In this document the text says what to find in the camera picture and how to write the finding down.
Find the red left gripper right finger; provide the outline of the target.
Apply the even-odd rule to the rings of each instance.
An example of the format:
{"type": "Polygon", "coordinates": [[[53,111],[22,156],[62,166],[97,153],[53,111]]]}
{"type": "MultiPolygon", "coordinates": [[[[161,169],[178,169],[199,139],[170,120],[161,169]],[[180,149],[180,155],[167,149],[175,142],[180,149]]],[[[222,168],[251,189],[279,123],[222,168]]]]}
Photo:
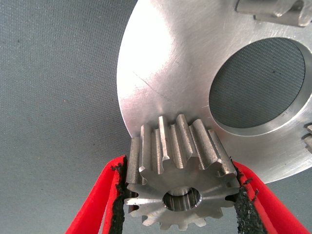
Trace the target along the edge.
{"type": "Polygon", "coordinates": [[[241,185],[235,209],[240,234],[308,234],[309,231],[247,166],[233,162],[241,185]]]}

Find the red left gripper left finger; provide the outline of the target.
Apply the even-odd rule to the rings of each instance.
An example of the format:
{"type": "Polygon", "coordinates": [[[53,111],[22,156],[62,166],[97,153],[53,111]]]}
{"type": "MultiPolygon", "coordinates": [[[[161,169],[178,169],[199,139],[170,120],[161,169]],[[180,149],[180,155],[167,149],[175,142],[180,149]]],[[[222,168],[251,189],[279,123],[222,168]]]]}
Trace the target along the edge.
{"type": "Polygon", "coordinates": [[[67,234],[121,234],[127,157],[109,161],[67,229],[67,234]]]}

